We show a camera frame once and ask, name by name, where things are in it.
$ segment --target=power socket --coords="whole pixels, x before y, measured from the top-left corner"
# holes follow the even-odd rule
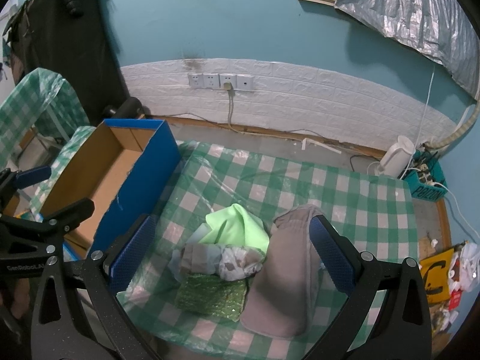
[[[205,88],[203,83],[203,74],[201,73],[189,73],[188,84],[192,88]]]
[[[253,91],[254,77],[248,74],[237,74],[237,89],[239,91]]]
[[[203,74],[203,84],[204,88],[220,88],[220,81],[218,80],[217,73],[204,73]]]
[[[232,84],[232,88],[236,89],[237,88],[237,75],[235,74],[220,74],[220,88],[224,89],[225,87],[223,84],[230,83]]]

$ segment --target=gray floor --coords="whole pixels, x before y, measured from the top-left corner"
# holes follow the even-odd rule
[[[354,151],[340,149],[341,154],[337,154],[323,147],[318,147],[313,144],[308,144],[305,150],[302,150],[302,143],[289,139],[272,138],[258,135],[239,134],[233,131],[220,130],[214,127],[198,127],[186,125],[170,125],[173,135],[177,140],[198,140],[201,142],[209,142],[220,144],[225,147],[243,149],[252,152],[259,152],[275,157],[283,157],[296,161],[310,161],[317,164],[325,164],[334,167],[340,167],[351,170],[349,158],[352,155],[358,154]],[[48,153],[40,145],[36,139],[27,147],[25,152],[16,162],[18,168],[26,170],[39,164],[44,164],[47,161]],[[371,158],[355,157],[352,159],[353,166],[356,171],[366,173],[368,165],[374,161]],[[32,196],[35,188],[30,187],[26,190],[27,194]],[[435,204],[425,202],[424,200],[414,199],[413,201],[415,216],[417,219],[418,238],[428,236],[430,239],[437,239],[439,245],[437,250],[440,250],[440,223],[438,219],[438,212]],[[21,200],[21,205],[17,211],[28,207],[28,202]],[[101,342],[101,337],[104,335],[98,321],[95,318],[90,319],[91,325],[95,334]],[[162,340],[150,337],[144,334],[148,341],[156,349],[156,351],[165,360],[206,360],[216,359],[210,356],[200,355],[190,352],[184,347],[171,345]]]

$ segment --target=teal basket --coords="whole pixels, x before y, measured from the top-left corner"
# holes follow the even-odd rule
[[[420,152],[417,151],[413,156],[413,159],[417,159],[420,156]],[[445,176],[443,175],[442,168],[438,159],[433,158],[426,162],[430,169],[430,174],[433,180],[437,183],[443,184],[448,188]],[[405,181],[408,183],[412,198],[428,200],[429,202],[436,202],[440,200],[446,193],[445,188],[436,185],[427,185],[421,183],[416,171],[410,171],[409,175],[405,177]]]

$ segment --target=foam brick wallpaper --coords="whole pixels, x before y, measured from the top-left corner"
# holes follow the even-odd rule
[[[124,66],[121,71],[130,94],[152,115],[191,113],[220,123],[227,122],[226,91],[190,88],[187,74],[253,75],[254,91],[235,91],[232,123],[300,133],[310,130],[326,138],[382,150],[400,134],[414,142],[425,107],[371,81],[282,62],[179,59]],[[446,137],[455,127],[447,116],[428,107],[421,140]]]

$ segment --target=green and white tablecloth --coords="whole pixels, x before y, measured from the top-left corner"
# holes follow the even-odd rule
[[[28,73],[0,105],[0,168],[33,125],[44,137],[62,138],[47,107],[68,136],[78,127],[90,124],[68,81],[39,67]]]
[[[60,153],[58,153],[57,158],[51,165],[52,174],[48,180],[42,181],[35,191],[32,199],[30,200],[30,211],[32,212],[36,221],[41,221],[40,209],[43,206],[43,203],[47,199],[50,191],[57,182],[58,178],[67,167],[70,160],[76,154],[80,146],[87,140],[87,138],[92,135],[95,127],[92,126],[82,126],[79,127],[76,132],[72,135],[67,144],[62,147]]]
[[[227,359],[298,360],[325,332],[346,300],[325,271],[311,330],[293,340],[254,334],[239,322],[208,318],[174,306],[179,287],[167,263],[205,221],[205,215],[239,203],[267,226],[281,212],[299,204],[320,207],[337,231],[359,251],[401,262],[418,257],[413,205],[407,184],[331,166],[295,162],[208,143],[180,145],[185,159],[157,207],[154,244],[128,289],[118,299],[137,326],[194,351]],[[380,310],[379,293],[352,347],[362,344]]]

